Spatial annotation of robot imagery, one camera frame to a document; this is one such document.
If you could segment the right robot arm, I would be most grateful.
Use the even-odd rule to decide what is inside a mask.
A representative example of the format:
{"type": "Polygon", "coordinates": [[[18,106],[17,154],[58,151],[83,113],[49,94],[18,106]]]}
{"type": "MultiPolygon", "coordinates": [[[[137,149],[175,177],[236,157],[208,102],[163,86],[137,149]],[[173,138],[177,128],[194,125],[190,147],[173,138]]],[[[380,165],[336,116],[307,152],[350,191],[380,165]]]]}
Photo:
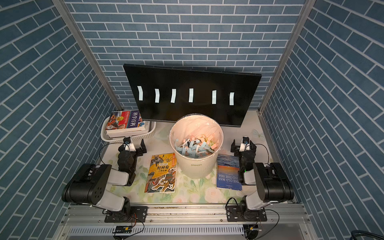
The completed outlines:
{"type": "Polygon", "coordinates": [[[255,162],[257,145],[248,137],[243,137],[240,145],[231,144],[231,152],[239,158],[238,181],[243,186],[256,186],[256,191],[246,195],[240,206],[228,210],[234,218],[245,221],[265,221],[262,215],[265,207],[291,201],[294,199],[294,188],[280,163],[255,162]]]}

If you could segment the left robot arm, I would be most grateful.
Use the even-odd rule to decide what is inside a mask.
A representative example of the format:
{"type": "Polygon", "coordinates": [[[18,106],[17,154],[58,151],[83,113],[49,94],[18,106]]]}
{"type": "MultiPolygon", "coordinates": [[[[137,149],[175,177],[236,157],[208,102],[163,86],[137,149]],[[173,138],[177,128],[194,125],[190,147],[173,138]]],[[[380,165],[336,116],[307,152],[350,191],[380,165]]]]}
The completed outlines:
{"type": "Polygon", "coordinates": [[[106,223],[127,222],[135,216],[130,200],[106,189],[107,185],[130,187],[136,177],[138,157],[147,153],[144,140],[135,147],[130,137],[119,147],[118,169],[112,165],[83,164],[62,192],[66,203],[90,205],[106,211],[106,223]]]}

